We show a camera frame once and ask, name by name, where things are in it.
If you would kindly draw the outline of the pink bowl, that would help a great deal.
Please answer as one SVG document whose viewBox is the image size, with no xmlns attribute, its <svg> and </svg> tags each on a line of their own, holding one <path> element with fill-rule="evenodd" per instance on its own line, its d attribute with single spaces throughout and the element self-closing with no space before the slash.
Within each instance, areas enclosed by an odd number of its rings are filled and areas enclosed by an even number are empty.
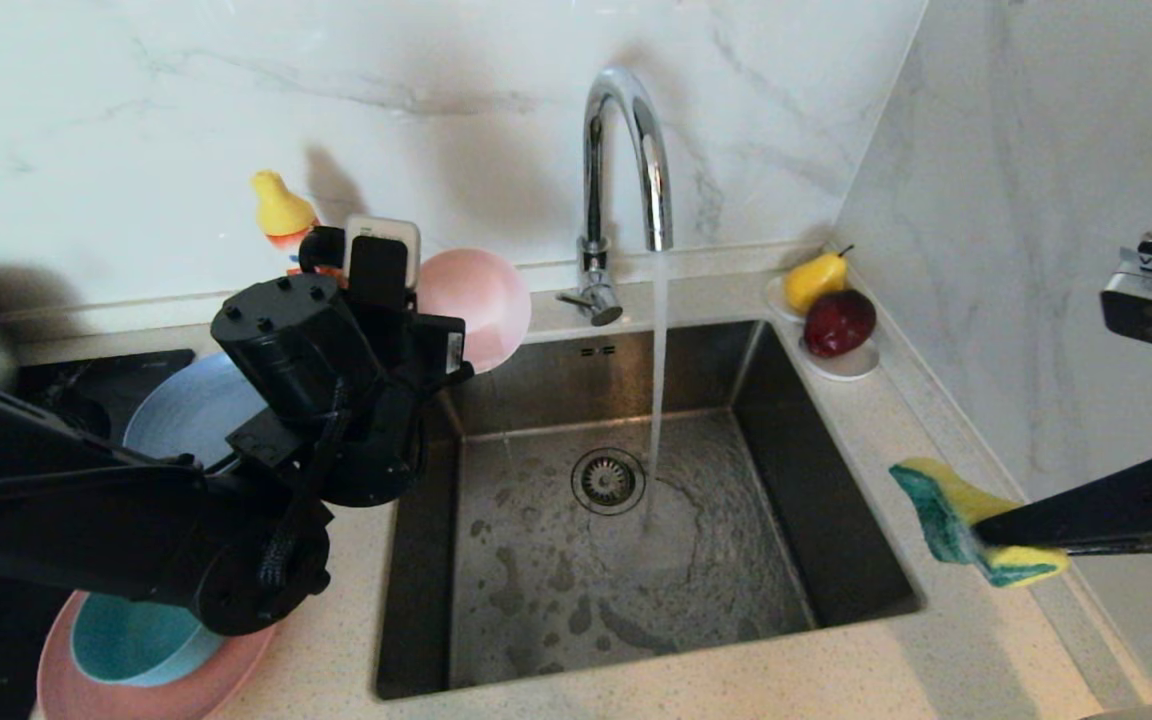
<svg viewBox="0 0 1152 720">
<path fill-rule="evenodd" d="M 482 249 L 452 249 L 422 263 L 422 313 L 465 323 L 463 359 L 477 374 L 511 359 L 529 332 L 532 302 L 520 270 Z"/>
</svg>

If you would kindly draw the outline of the yellow green sponge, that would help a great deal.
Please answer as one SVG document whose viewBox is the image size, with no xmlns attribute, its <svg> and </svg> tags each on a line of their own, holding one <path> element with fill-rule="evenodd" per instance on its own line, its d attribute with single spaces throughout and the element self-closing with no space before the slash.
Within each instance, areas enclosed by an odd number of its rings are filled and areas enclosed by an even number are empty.
<svg viewBox="0 0 1152 720">
<path fill-rule="evenodd" d="M 909 457 L 892 465 L 888 473 L 914 506 L 935 560 L 969 566 L 992 588 L 1025 588 L 1070 568 L 1070 558 L 1062 550 L 982 541 L 975 526 L 1021 505 L 975 487 L 946 462 Z"/>
</svg>

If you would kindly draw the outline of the yellow orange dish soap bottle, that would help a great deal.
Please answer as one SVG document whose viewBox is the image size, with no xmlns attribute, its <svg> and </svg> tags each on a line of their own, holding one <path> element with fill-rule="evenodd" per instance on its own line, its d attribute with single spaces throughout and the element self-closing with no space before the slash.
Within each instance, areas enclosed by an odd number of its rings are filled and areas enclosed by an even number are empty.
<svg viewBox="0 0 1152 720">
<path fill-rule="evenodd" d="M 285 179 L 274 170 L 253 173 L 250 185 L 256 196 L 256 222 L 262 234 L 285 263 L 285 273 L 300 274 L 301 243 L 319 225 L 314 206 L 291 192 Z"/>
</svg>

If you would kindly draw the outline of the chrome gooseneck faucet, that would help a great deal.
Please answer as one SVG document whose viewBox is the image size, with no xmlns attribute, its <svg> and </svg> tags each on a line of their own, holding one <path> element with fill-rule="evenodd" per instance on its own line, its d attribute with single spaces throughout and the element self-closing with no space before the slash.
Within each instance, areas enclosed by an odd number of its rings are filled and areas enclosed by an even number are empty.
<svg viewBox="0 0 1152 720">
<path fill-rule="evenodd" d="M 632 70 L 607 67 L 596 74 L 582 118 L 579 282 L 576 291 L 558 295 L 563 304 L 577 306 L 594 328 L 617 323 L 623 314 L 604 228 L 605 115 L 612 108 L 621 114 L 631 141 L 646 251 L 667 252 L 675 247 L 668 151 L 652 96 Z"/>
</svg>

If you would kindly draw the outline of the teal bowl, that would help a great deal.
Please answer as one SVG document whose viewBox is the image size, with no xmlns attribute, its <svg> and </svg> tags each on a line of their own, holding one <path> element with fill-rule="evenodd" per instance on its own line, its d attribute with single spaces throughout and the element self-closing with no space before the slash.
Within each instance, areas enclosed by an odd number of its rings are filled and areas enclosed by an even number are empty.
<svg viewBox="0 0 1152 720">
<path fill-rule="evenodd" d="M 200 669 L 223 642 L 183 607 L 88 594 L 70 629 L 70 655 L 92 682 L 150 688 Z"/>
</svg>

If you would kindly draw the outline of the round metal sink strainer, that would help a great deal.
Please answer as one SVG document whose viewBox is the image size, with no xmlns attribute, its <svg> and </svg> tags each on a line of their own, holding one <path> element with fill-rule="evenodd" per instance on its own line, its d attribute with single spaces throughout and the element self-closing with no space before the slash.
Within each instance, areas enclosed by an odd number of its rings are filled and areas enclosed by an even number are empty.
<svg viewBox="0 0 1152 720">
<path fill-rule="evenodd" d="M 646 471 L 630 452 L 594 448 L 576 461 L 570 486 L 582 509 L 611 518 L 641 503 L 646 493 Z"/>
</svg>

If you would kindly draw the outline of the stainless steel sink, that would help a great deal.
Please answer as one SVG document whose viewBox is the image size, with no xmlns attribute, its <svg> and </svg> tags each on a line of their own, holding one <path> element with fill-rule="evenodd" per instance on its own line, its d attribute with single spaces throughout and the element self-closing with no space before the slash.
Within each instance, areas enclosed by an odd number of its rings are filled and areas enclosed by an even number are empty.
<svg viewBox="0 0 1152 720">
<path fill-rule="evenodd" d="M 525 344 L 426 415 L 397 502 L 384 700 L 911 614 L 922 600 L 768 323 Z M 582 509 L 581 456 L 641 460 Z"/>
</svg>

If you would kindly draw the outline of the blue grey plate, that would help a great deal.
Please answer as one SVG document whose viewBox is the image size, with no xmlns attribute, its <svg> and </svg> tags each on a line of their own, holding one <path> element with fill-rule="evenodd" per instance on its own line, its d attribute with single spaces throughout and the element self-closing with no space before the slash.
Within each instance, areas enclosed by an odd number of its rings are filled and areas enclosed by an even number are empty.
<svg viewBox="0 0 1152 720">
<path fill-rule="evenodd" d="M 210 468 L 230 454 L 227 437 L 266 402 L 223 353 L 180 370 L 134 411 L 123 445 L 150 457 L 189 454 Z"/>
</svg>

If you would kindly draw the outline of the small white fruit dish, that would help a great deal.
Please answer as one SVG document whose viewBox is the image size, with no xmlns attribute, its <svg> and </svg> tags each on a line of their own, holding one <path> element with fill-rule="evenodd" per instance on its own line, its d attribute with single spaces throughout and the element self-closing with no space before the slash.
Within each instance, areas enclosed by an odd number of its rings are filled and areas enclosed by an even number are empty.
<svg viewBox="0 0 1152 720">
<path fill-rule="evenodd" d="M 869 338 L 863 344 L 849 354 L 838 357 L 818 357 L 806 350 L 804 340 L 804 328 L 806 318 L 796 313 L 788 306 L 783 291 L 783 276 L 773 275 L 763 288 L 763 300 L 765 305 L 776 314 L 778 319 L 790 323 L 796 327 L 796 350 L 814 374 L 826 378 L 827 381 L 854 382 L 872 374 L 881 364 L 881 351 L 873 340 Z"/>
</svg>

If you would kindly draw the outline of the black induction cooktop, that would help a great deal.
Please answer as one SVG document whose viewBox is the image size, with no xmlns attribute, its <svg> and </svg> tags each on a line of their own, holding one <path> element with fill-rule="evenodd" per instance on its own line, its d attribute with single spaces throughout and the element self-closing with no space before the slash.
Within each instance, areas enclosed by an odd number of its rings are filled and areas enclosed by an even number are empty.
<svg viewBox="0 0 1152 720">
<path fill-rule="evenodd" d="M 195 353 L 182 348 L 26 366 L 18 372 L 15 396 L 120 444 L 137 407 L 192 361 Z M 41 647 L 70 593 L 0 578 L 0 720 L 31 715 Z"/>
</svg>

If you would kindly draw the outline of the dark red apple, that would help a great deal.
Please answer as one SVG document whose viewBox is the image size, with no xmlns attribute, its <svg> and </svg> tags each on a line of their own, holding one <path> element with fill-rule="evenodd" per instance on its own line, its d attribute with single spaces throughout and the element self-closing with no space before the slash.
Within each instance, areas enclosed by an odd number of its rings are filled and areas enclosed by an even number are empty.
<svg viewBox="0 0 1152 720">
<path fill-rule="evenodd" d="M 826 293 L 814 301 L 806 314 L 806 351 L 826 359 L 850 354 L 873 336 L 876 327 L 876 306 L 864 293 Z"/>
</svg>

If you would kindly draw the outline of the yellow pear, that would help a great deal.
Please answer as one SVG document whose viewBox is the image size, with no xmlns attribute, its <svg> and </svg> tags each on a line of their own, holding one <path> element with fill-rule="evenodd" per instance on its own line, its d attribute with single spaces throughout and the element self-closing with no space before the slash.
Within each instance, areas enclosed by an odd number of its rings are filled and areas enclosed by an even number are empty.
<svg viewBox="0 0 1152 720">
<path fill-rule="evenodd" d="M 852 247 L 846 247 L 838 252 L 823 252 L 813 260 L 801 264 L 783 278 L 783 300 L 791 313 L 805 316 L 828 293 L 842 291 L 847 287 L 849 260 L 847 252 Z"/>
</svg>

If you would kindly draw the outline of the pink plate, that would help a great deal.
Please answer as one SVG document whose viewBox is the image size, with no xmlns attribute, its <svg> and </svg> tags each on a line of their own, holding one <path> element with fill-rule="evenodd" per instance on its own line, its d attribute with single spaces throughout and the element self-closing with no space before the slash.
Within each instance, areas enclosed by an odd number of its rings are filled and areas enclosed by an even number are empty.
<svg viewBox="0 0 1152 720">
<path fill-rule="evenodd" d="M 70 630 L 88 594 L 61 606 L 41 650 L 36 703 L 29 720 L 211 720 L 238 696 L 279 630 L 241 635 L 221 644 L 200 669 L 152 688 L 97 683 L 74 662 Z"/>
</svg>

